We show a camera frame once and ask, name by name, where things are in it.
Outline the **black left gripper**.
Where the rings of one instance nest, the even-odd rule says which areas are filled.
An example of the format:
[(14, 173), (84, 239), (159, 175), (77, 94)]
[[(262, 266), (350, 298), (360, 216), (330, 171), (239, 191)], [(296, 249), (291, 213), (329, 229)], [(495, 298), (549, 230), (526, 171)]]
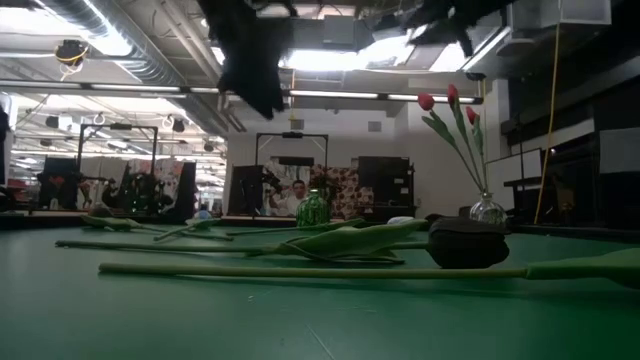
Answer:
[[(243, 41), (264, 41), (290, 45), (293, 40), (295, 7), (290, 0), (198, 0), (208, 26), (208, 38), (217, 45), (239, 45)], [(260, 17), (258, 12), (272, 4), (281, 5), (284, 17)], [(276, 48), (256, 46), (228, 49), (217, 88), (233, 92), (264, 119), (284, 110), (279, 78), (280, 53)]]

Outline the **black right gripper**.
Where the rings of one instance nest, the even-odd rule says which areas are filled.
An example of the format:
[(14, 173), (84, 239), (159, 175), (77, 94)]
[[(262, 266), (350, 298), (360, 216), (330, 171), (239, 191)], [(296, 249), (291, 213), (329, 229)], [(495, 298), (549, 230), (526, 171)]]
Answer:
[(472, 57), (474, 48), (465, 28), (473, 27), (481, 18), (496, 12), (515, 0), (423, 0), (422, 4), (402, 21), (404, 29), (418, 28), (437, 21), (453, 20), (462, 27), (452, 32), (465, 57)]

